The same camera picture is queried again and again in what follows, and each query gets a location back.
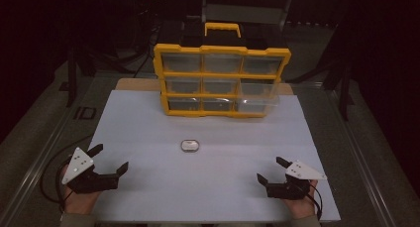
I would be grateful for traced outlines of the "person's left hand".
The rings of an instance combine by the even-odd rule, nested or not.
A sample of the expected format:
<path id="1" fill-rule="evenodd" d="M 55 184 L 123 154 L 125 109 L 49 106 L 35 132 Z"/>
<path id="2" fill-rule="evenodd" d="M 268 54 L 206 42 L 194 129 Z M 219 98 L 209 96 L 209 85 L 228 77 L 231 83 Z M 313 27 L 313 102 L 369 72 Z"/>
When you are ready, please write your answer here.
<path id="1" fill-rule="evenodd" d="M 67 185 L 64 187 L 64 212 L 88 215 L 92 212 L 100 192 L 77 194 Z"/>

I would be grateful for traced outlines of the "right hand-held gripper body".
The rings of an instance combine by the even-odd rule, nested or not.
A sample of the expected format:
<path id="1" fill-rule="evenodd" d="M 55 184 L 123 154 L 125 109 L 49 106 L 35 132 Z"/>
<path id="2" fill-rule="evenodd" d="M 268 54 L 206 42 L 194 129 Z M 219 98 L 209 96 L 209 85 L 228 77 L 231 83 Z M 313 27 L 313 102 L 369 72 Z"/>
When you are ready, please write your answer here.
<path id="1" fill-rule="evenodd" d="M 285 169 L 285 178 L 284 183 L 269 182 L 267 184 L 265 189 L 268 197 L 288 200 L 303 199 L 310 190 L 311 180 L 323 180 L 327 177 L 303 162 L 295 161 L 288 169 Z"/>

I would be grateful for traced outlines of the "yellow black drawer cabinet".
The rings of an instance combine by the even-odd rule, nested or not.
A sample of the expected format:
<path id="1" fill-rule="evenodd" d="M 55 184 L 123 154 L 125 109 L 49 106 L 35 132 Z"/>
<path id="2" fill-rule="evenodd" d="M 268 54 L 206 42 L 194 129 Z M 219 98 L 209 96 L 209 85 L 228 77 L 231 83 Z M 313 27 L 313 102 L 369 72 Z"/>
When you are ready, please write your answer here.
<path id="1" fill-rule="evenodd" d="M 165 22 L 154 47 L 162 109 L 172 116 L 263 117 L 237 110 L 240 80 L 279 85 L 290 58 L 275 25 Z"/>

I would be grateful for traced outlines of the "black metal stand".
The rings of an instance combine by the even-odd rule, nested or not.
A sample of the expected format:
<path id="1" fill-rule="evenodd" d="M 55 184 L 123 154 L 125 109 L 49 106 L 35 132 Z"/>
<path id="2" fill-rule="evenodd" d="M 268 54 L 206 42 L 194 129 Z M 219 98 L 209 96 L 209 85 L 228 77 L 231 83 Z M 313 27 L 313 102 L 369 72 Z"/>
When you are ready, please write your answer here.
<path id="1" fill-rule="evenodd" d="M 87 45 L 69 46 L 67 50 L 67 107 L 70 107 L 77 96 L 76 68 L 87 76 L 93 76 L 96 69 L 93 65 L 95 50 Z"/>
<path id="2" fill-rule="evenodd" d="M 348 102 L 352 67 L 349 64 L 336 65 L 327 74 L 323 86 L 326 90 L 334 90 L 341 84 L 339 96 L 339 112 L 345 121 L 348 121 Z"/>

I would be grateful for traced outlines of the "small oval silver tin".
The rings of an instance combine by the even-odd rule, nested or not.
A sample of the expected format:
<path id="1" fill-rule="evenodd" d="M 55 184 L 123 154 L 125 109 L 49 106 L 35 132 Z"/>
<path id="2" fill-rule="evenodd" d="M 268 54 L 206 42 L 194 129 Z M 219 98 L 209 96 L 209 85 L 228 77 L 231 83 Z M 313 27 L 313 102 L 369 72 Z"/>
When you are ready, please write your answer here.
<path id="1" fill-rule="evenodd" d="M 199 150 L 200 144 L 196 140 L 183 140 L 180 144 L 180 148 L 185 153 L 195 153 Z"/>

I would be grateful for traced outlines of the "clear plastic drawer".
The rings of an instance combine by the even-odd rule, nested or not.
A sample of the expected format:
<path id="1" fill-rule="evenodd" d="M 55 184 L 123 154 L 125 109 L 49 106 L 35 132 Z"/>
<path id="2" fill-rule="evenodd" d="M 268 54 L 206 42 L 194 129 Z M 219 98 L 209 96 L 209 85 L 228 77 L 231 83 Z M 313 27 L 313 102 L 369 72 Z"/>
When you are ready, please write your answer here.
<path id="1" fill-rule="evenodd" d="M 244 114 L 265 115 L 279 103 L 278 84 L 271 79 L 240 80 L 237 110 Z"/>

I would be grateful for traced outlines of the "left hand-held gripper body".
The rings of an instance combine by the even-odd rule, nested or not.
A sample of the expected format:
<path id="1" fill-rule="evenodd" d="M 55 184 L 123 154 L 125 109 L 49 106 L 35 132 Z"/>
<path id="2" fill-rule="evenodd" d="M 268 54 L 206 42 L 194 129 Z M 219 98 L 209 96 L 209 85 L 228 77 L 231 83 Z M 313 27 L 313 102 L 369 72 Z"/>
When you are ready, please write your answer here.
<path id="1" fill-rule="evenodd" d="M 119 183 L 117 175 L 96 173 L 93 158 L 90 158 L 87 152 L 76 148 L 71 157 L 66 160 L 67 169 L 61 183 L 67 185 L 75 193 L 117 189 Z"/>

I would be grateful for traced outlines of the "person's right hand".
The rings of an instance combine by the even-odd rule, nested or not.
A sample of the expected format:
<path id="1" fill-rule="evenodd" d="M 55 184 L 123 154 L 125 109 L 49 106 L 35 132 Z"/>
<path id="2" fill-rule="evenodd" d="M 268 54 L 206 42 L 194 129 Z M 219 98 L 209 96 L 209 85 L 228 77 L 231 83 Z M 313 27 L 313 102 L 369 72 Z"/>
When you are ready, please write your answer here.
<path id="1" fill-rule="evenodd" d="M 310 181 L 310 190 L 303 199 L 288 200 L 283 199 L 293 219 L 301 219 L 305 217 L 315 216 L 316 208 L 314 199 L 315 188 L 318 184 L 317 180 Z"/>

